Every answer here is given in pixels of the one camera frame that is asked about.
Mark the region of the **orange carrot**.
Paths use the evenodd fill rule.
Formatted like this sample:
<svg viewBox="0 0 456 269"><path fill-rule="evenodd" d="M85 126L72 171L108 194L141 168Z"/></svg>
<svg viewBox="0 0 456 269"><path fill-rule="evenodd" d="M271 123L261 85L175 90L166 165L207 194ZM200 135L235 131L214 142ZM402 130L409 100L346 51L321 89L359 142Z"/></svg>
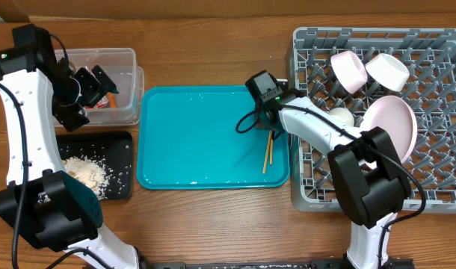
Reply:
<svg viewBox="0 0 456 269"><path fill-rule="evenodd" d="M116 108L117 107L117 102L116 102L116 99L115 99L115 94L114 93L106 93L106 98L108 100L108 107L109 108Z"/></svg>

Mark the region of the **red snack wrapper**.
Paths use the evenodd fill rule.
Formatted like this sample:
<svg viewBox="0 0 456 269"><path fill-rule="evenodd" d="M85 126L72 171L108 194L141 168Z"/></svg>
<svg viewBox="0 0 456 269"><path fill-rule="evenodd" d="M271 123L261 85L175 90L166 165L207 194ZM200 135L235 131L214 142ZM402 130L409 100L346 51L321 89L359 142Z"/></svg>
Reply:
<svg viewBox="0 0 456 269"><path fill-rule="evenodd" d="M99 65L95 65L90 70L90 74L91 77L84 92L84 105L88 108L102 108L108 103L104 98L110 88L110 79Z"/></svg>

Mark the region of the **wooden chopstick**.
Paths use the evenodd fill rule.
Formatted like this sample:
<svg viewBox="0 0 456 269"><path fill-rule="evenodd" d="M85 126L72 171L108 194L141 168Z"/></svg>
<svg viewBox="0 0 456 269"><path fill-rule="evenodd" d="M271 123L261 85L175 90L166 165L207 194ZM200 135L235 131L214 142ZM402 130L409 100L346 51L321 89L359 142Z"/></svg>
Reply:
<svg viewBox="0 0 456 269"><path fill-rule="evenodd" d="M263 174L266 173L267 166L268 166L268 164L271 163L271 161L269 161L269 159L271 157L271 144L272 144L272 130L270 130L268 133L268 142L267 142L266 149L265 149L265 158L264 158L263 168L262 168Z"/></svg>
<svg viewBox="0 0 456 269"><path fill-rule="evenodd" d="M268 149L268 157L269 157L269 164L273 164L273 147L274 147L274 140L273 140L274 132L270 131L269 136L269 149Z"/></svg>

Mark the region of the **small white cup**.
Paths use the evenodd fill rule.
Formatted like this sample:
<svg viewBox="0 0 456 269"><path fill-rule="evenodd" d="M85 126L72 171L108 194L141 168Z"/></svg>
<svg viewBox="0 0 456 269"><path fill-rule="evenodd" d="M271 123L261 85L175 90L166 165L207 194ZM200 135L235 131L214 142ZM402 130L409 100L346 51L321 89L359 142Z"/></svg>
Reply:
<svg viewBox="0 0 456 269"><path fill-rule="evenodd" d="M333 108L328 114L336 125L354 127L354 116L347 108Z"/></svg>

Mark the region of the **rice and peanut shells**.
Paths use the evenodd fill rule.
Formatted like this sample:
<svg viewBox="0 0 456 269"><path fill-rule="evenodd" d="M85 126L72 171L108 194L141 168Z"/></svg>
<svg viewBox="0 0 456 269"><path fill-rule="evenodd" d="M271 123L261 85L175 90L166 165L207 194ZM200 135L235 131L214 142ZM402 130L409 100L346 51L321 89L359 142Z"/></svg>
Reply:
<svg viewBox="0 0 456 269"><path fill-rule="evenodd" d="M98 200L127 200L132 196L132 148L121 146L60 146L65 170L89 187Z"/></svg>

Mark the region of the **large pink plate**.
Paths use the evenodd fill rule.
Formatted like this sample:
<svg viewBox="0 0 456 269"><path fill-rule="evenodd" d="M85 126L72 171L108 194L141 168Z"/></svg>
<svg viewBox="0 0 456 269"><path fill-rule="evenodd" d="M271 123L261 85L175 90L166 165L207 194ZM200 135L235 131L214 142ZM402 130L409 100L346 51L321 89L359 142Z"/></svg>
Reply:
<svg viewBox="0 0 456 269"><path fill-rule="evenodd" d="M381 127L386 131L403 164L416 144L417 121L412 108L397 96L383 96L374 101L363 115L362 131Z"/></svg>

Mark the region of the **white bowl with food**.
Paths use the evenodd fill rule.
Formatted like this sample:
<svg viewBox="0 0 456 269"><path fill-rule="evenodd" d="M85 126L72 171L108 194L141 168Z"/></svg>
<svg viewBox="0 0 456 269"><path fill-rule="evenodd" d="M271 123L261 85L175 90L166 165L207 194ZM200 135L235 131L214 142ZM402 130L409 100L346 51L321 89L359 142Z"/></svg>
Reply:
<svg viewBox="0 0 456 269"><path fill-rule="evenodd" d="M380 53L366 65L367 73L385 88L400 92L410 77L409 69L397 58Z"/></svg>

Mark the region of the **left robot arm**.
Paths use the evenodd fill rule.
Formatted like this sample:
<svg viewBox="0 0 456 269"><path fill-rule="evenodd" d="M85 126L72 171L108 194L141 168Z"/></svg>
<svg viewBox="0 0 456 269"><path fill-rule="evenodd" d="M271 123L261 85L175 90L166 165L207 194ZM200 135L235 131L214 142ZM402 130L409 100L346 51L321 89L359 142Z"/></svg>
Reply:
<svg viewBox="0 0 456 269"><path fill-rule="evenodd" d="M104 223L95 193L70 176L58 151L52 116L74 129L84 119L74 102L83 84L52 47L0 51L10 163L0 217L36 249L75 254L94 268L147 268L139 250Z"/></svg>

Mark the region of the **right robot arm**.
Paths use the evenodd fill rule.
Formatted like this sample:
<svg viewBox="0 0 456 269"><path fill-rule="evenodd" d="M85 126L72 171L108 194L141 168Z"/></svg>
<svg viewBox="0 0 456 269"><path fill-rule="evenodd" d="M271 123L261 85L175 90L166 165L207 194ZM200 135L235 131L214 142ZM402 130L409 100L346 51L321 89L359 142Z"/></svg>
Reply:
<svg viewBox="0 0 456 269"><path fill-rule="evenodd" d="M391 227L411 194L411 176L387 131L348 126L297 92L257 97L254 113L258 122L298 136L327 157L336 198L351 220L351 243L338 268L413 267L387 254Z"/></svg>

